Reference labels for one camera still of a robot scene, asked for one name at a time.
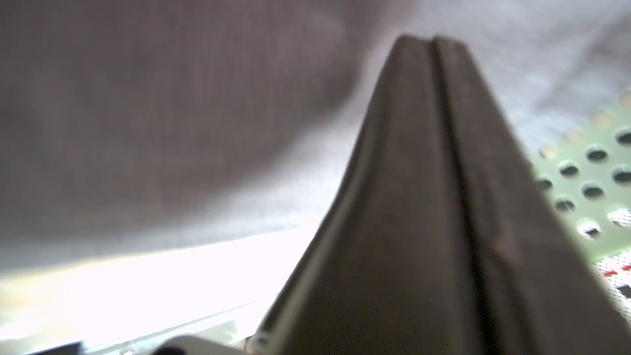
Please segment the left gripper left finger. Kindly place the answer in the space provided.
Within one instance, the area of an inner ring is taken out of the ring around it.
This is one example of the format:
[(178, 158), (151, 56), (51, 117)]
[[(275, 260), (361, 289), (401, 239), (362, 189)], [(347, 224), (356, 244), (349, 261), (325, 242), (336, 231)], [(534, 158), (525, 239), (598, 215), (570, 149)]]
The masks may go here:
[(334, 203), (259, 328), (261, 354), (481, 354), (437, 39), (399, 38)]

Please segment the mint green plastic basket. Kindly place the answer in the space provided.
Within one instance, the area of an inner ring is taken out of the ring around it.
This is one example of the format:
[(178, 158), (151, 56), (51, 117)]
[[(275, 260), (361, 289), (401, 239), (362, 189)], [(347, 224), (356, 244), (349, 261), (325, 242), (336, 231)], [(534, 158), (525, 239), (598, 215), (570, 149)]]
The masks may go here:
[(630, 248), (630, 97), (530, 159), (572, 242), (596, 263)]

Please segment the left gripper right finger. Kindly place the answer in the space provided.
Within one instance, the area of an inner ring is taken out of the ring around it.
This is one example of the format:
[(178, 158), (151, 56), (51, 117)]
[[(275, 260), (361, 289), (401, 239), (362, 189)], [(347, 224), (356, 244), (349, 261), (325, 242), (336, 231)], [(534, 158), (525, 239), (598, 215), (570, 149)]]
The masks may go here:
[(629, 327), (545, 201), (464, 44), (436, 38), (491, 354), (627, 354)]

